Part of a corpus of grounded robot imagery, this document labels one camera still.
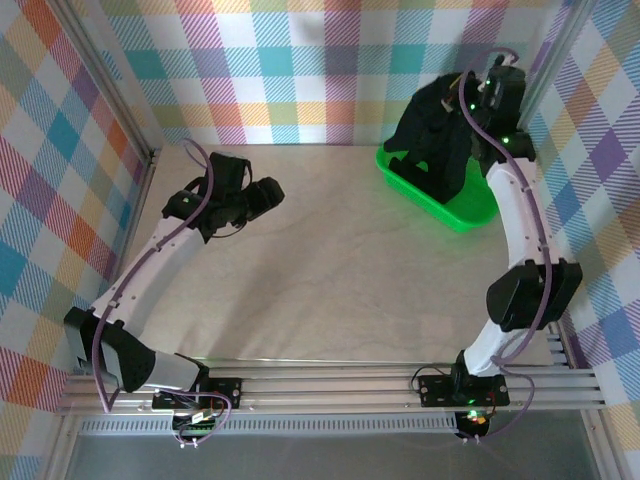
cable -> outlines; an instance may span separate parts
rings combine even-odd
[[[456,79],[449,84],[449,90],[451,90],[455,86],[455,84],[460,81],[461,78],[462,78],[462,74],[458,75]]]
[[[497,405],[496,405],[496,394],[493,393],[493,392],[489,392],[489,398],[491,398],[491,403],[493,404],[493,408],[491,409],[491,413],[485,417],[487,420],[495,417],[496,414],[498,413],[498,412],[496,412],[496,407],[497,407]]]
[[[136,273],[138,273],[138,271],[147,262],[147,260],[151,258],[151,256],[154,253],[160,251],[162,247],[164,247],[168,242],[173,240],[178,234],[180,234],[180,232],[182,232],[185,228],[187,228],[187,226],[193,220],[195,220],[198,217],[198,215],[200,215],[200,213],[204,210],[204,208],[209,203],[209,199],[211,198],[211,193],[213,192],[213,166],[211,165],[211,160],[207,156],[207,153],[204,151],[204,149],[200,145],[198,145],[196,142],[194,142],[191,139],[185,138],[183,142],[190,143],[191,145],[193,145],[196,148],[196,150],[198,150],[198,152],[205,159],[206,169],[207,169],[206,170],[207,191],[204,195],[202,202],[200,203],[200,205],[198,205],[198,208],[196,208],[194,212],[189,216],[189,218],[187,218],[184,222],[178,225],[168,235],[163,237],[155,245],[155,247],[149,248],[149,250],[147,250],[140,257],[140,259],[133,265],[133,267],[131,267],[131,269],[127,272],[125,277],[120,282],[120,285],[118,285],[115,292],[113,293],[113,296],[111,297],[111,300],[109,301],[107,307],[102,313],[100,320],[98,320],[98,324],[96,326],[96,333],[94,334],[93,341],[91,343],[91,365],[93,366],[93,378],[96,382],[96,388],[98,389],[98,396],[100,397],[100,402],[102,403],[102,408],[104,409],[105,413],[109,413],[111,411],[111,408],[113,407],[113,403],[115,402],[116,397],[118,396],[118,393],[120,393],[120,388],[117,388],[113,392],[111,398],[108,399],[107,391],[104,386],[104,380],[102,379],[102,371],[100,367],[100,339],[102,338],[102,333],[104,332],[104,327],[107,323],[107,319],[109,318],[109,315],[111,315],[111,312],[113,311],[115,306],[118,304],[118,300],[122,296],[122,293],[124,292],[125,288],[129,285],[129,283],[131,282],[133,277],[136,275]],[[184,148],[185,148],[185,151],[187,152],[187,155],[192,160],[194,160],[199,165],[202,165],[200,162],[198,162],[194,158],[191,152],[189,152],[189,149],[187,148],[186,145],[184,146]]]
[[[471,116],[471,113],[469,112],[469,109],[467,107],[467,103],[466,103],[465,98],[464,98],[464,86],[466,84],[467,77],[469,76],[471,68],[478,61],[478,59],[480,57],[482,57],[484,55],[488,55],[488,54],[493,53],[493,52],[506,52],[506,53],[509,53],[509,54],[514,56],[515,61],[517,61],[518,58],[519,58],[519,55],[515,50],[512,50],[510,48],[503,48],[503,47],[491,48],[491,49],[485,50],[483,52],[480,52],[478,55],[476,55],[473,58],[473,60],[471,60],[471,62],[469,63],[469,66],[462,73],[462,78],[460,79],[460,83],[458,84],[458,98],[460,100],[460,109],[462,110],[462,113],[463,113],[464,117],[466,118],[467,122],[469,122],[469,125],[471,125],[471,128],[473,128],[480,137],[485,139],[490,145],[492,145],[494,148],[496,148],[496,150],[498,150],[505,157],[505,159],[507,160],[507,163],[513,169],[516,177],[518,178],[518,182],[520,183],[520,187],[522,188],[522,191],[525,193],[526,198],[527,198],[527,202],[529,203],[529,208],[531,210],[531,214],[533,216],[534,223],[535,223],[535,226],[536,226],[536,231],[538,233],[538,238],[540,240],[540,250],[542,252],[542,257],[544,259],[544,267],[545,267],[545,282],[544,282],[544,289],[543,289],[543,292],[542,292],[542,299],[540,300],[540,305],[538,306],[538,310],[536,311],[536,314],[535,314],[535,317],[534,317],[533,322],[531,324],[531,327],[527,331],[527,334],[525,335],[525,337],[522,340],[522,342],[514,349],[513,352],[511,352],[509,355],[507,355],[505,357],[503,357],[502,355],[505,352],[506,348],[512,342],[508,342],[507,344],[505,344],[498,351],[497,355],[494,355],[494,356],[491,357],[491,361],[494,362],[498,366],[498,368],[500,369],[500,371],[503,374],[516,376],[516,377],[521,377],[521,378],[524,378],[525,380],[527,380],[527,382],[529,382],[529,384],[531,385],[531,393],[529,394],[529,398],[525,402],[522,410],[520,410],[518,412],[518,414],[507,425],[502,427],[497,432],[493,432],[493,433],[491,433],[489,435],[486,435],[485,438],[498,435],[498,434],[500,434],[502,432],[505,432],[505,431],[509,430],[510,428],[512,428],[512,426],[515,425],[523,417],[523,415],[527,412],[527,410],[531,406],[531,403],[533,402],[533,397],[535,396],[535,390],[536,390],[535,383],[533,382],[533,379],[531,377],[529,377],[528,375],[516,374],[514,372],[511,372],[511,371],[509,371],[509,370],[507,370],[505,368],[505,365],[507,365],[508,363],[512,362],[518,355],[520,355],[520,353],[522,353],[522,351],[525,348],[527,348],[527,346],[529,345],[529,342],[531,342],[531,339],[535,335],[535,333],[536,333],[536,331],[538,329],[538,326],[540,325],[540,322],[542,321],[542,317],[544,315],[544,312],[547,309],[547,304],[549,303],[549,297],[551,295],[551,278],[552,278],[552,276],[551,276],[551,268],[552,268],[551,256],[550,256],[550,253],[549,253],[549,245],[547,244],[547,235],[546,235],[546,232],[544,230],[544,224],[543,224],[543,221],[542,221],[542,215],[540,213],[540,210],[538,209],[538,205],[536,204],[536,200],[535,200],[535,197],[533,196],[533,192],[531,190],[531,186],[529,185],[529,182],[527,181],[527,178],[525,177],[524,173],[520,169],[520,166],[517,164],[517,162],[515,161],[513,156],[509,153],[509,151],[506,148],[504,148],[499,142],[497,142],[494,138],[492,138],[487,132],[485,132],[482,129],[482,127],[480,127],[480,125],[478,125],[478,123],[473,119],[473,117]]]
[[[165,393],[169,393],[171,395],[176,395],[177,394],[177,395],[183,395],[183,396],[187,396],[187,397],[211,397],[211,398],[217,398],[219,400],[224,401],[225,409],[224,409],[224,412],[222,412],[222,414],[224,416],[222,417],[220,422],[216,421],[216,426],[209,433],[207,433],[203,437],[200,437],[198,440],[196,440],[195,438],[193,439],[191,444],[194,447],[198,447],[198,445],[206,442],[209,438],[211,438],[213,436],[214,433],[216,433],[218,430],[222,429],[222,427],[224,427],[224,424],[227,423],[227,421],[229,420],[229,417],[231,416],[231,409],[233,408],[233,404],[231,403],[231,400],[229,400],[229,397],[227,397],[226,395],[222,395],[221,393],[186,392],[184,390],[170,390],[170,389],[166,389],[166,388],[163,388],[160,391],[165,392]],[[189,425],[182,425],[178,429],[178,434],[175,436],[176,440],[178,440],[178,442],[180,442],[180,447],[181,448],[184,448],[184,446],[188,444],[188,442],[185,441],[185,439],[183,438],[182,432],[184,432],[185,429]]]
[[[240,228],[237,228],[236,230],[234,230],[233,232],[227,234],[227,235],[211,235],[211,238],[229,238],[229,237],[233,237],[236,233],[240,233],[240,231],[246,227],[246,222],[243,223]]]
[[[224,411],[226,410],[226,407],[225,407],[225,404],[223,403],[223,404],[222,404],[222,408],[220,409],[220,413],[216,414],[216,413],[213,411],[213,410],[215,409],[215,405],[213,404],[213,403],[214,403],[214,402],[213,402],[213,400],[214,400],[214,399],[212,398],[212,399],[211,399],[211,404],[210,404],[210,405],[211,405],[211,412],[212,412],[212,413],[211,413],[211,416],[212,416],[213,418],[218,418],[219,416],[221,416],[221,415],[224,413]]]
[[[447,376],[446,373],[444,373],[442,370],[440,370],[438,367],[432,367],[430,365],[423,365],[422,367],[418,368],[418,370],[415,371],[415,373],[413,374],[413,377],[411,377],[411,380],[409,380],[409,389],[415,391],[416,393],[420,393],[420,390],[418,390],[417,388],[414,388],[413,386],[413,382],[416,381],[416,377],[418,376],[418,374],[424,370],[425,368],[430,368],[432,370],[435,370],[436,372],[438,372],[440,375],[444,375],[445,377]]]

white arm segment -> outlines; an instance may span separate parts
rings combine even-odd
[[[169,217],[158,222],[153,235],[143,247],[142,251],[123,272],[118,281],[105,292],[92,307],[94,315],[101,317],[113,292],[120,285],[122,279],[133,268],[138,259],[149,248],[155,245],[166,235],[170,234],[182,220]],[[125,288],[118,306],[114,308],[107,321],[114,323],[116,320],[124,322],[124,330],[138,338],[142,334],[147,319],[158,303],[165,290],[169,287],[178,271],[202,248],[205,243],[202,234],[197,229],[185,228],[171,242],[160,251],[155,252],[148,261],[142,265]],[[102,344],[103,351],[107,353],[111,347]],[[117,355],[105,355],[105,367],[109,372],[119,372],[120,365]],[[199,373],[199,367],[183,357],[170,355],[164,352],[155,352],[155,365],[145,385],[158,388],[178,388],[189,390]]]
[[[104,295],[93,302],[91,306],[95,309],[95,316],[102,316],[111,301],[113,292],[139,258],[150,248],[155,248],[155,245],[163,237],[170,234],[181,223],[182,220],[173,217],[164,218],[158,222],[153,235],[127,270]],[[204,240],[200,231],[185,228],[162,250],[154,253],[138,270],[124,290],[118,306],[111,311],[107,321],[113,323],[116,320],[122,320],[127,332],[136,338],[140,337],[153,307],[158,303],[182,266],[202,247],[204,247]]]
[[[558,251],[555,242],[551,240],[551,228],[540,202],[536,182],[536,164],[527,158],[516,158],[515,161],[531,186],[547,235],[551,262],[557,263],[559,260]],[[487,173],[487,182],[500,209],[509,250],[509,268],[523,265],[527,260],[533,260],[538,265],[544,264],[542,252],[538,249],[540,241],[531,208],[513,168],[508,163],[495,163]],[[500,370],[491,361],[491,357],[496,355],[513,337],[523,335],[525,332],[526,330],[503,332],[499,325],[493,323],[491,319],[487,320],[476,341],[464,352],[469,374],[477,377],[499,375]],[[515,340],[506,349],[504,355],[508,355],[517,346],[518,340]]]

black object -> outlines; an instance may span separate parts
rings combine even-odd
[[[210,378],[208,375],[197,382],[197,385],[191,388],[192,391],[220,393],[231,400],[232,408],[240,407],[240,399],[242,397],[242,379],[229,378]],[[166,391],[158,392],[154,395],[151,402],[151,408],[155,410],[200,410],[207,409],[213,405],[214,410],[223,410],[226,404],[223,400],[212,397],[184,397],[169,393]]]
[[[455,378],[449,375],[420,375],[418,389],[423,407],[497,407],[509,405],[504,376],[475,377],[469,375],[464,385],[456,388]]]
[[[91,371],[91,344],[99,319],[91,311],[72,307],[64,317],[64,328],[71,351],[79,365]],[[107,323],[102,333],[100,365],[103,376],[115,381],[125,392],[135,392],[149,378],[156,363],[156,352],[122,329],[123,323]]]
[[[551,295],[538,330],[560,319],[582,281],[578,263],[552,265]],[[503,332],[531,327],[544,289],[545,266],[528,260],[513,267],[487,290],[487,311]]]
[[[248,160],[214,152],[211,154],[211,162],[214,165],[211,198],[200,215],[188,225],[189,228],[197,228],[200,231],[205,243],[218,229],[227,224],[241,228],[247,222],[278,206],[284,199],[280,185],[271,177],[258,182],[252,179],[246,188],[242,188],[245,171],[252,176],[251,163]],[[169,199],[162,209],[163,217],[186,220],[202,203],[206,190],[206,177],[192,180]]]
[[[519,68],[502,66],[503,61],[503,55],[496,58],[482,93],[477,90],[480,82],[470,72],[464,87],[465,101],[487,134],[496,139],[508,137],[504,146],[514,158],[534,161],[529,135],[517,128],[525,74]],[[462,190],[470,156],[480,162],[483,176],[494,163],[506,161],[495,147],[474,133],[462,115],[456,81],[459,76],[443,75],[418,90],[396,132],[384,143],[386,152],[408,151],[402,160],[393,159],[389,169],[442,204]]]
[[[384,143],[387,152],[408,150],[394,158],[389,169],[440,203],[447,203],[464,186],[471,154],[471,126],[460,111],[457,89],[460,73],[438,77],[411,98],[396,132]],[[470,76],[465,99],[478,97],[478,80]],[[427,171],[417,165],[424,162]]]
[[[456,426],[460,433],[456,433],[456,437],[467,439],[478,437],[484,437],[489,433],[489,426],[491,425],[491,419],[487,418],[484,423],[474,422],[469,418],[466,413],[456,412]]]

aluminum rail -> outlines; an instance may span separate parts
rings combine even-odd
[[[420,364],[360,364],[338,362],[225,361],[212,362],[212,376],[243,379],[240,407],[234,415],[452,412],[459,407],[423,408],[409,379]],[[604,407],[602,392],[591,370],[566,366],[512,367],[530,375],[536,385],[532,410],[593,410]],[[430,373],[428,367],[424,374]],[[511,404],[517,410],[529,396],[529,384],[507,377]],[[121,394],[116,415],[154,415],[154,389]],[[92,377],[72,376],[59,403],[66,415],[100,414],[102,407]]]

black mounting bracket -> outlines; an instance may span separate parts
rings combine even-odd
[[[418,377],[420,404],[427,407],[504,407],[509,405],[509,392],[504,376],[473,377],[456,392],[455,383],[448,375],[422,375]]]
[[[199,382],[199,391],[220,393],[231,400],[231,407],[239,408],[240,399],[242,398],[242,379],[241,378],[209,378],[205,377]],[[184,397],[161,391],[153,396],[151,409],[158,410],[200,410],[210,407],[215,409],[223,408],[223,401],[212,397]]]

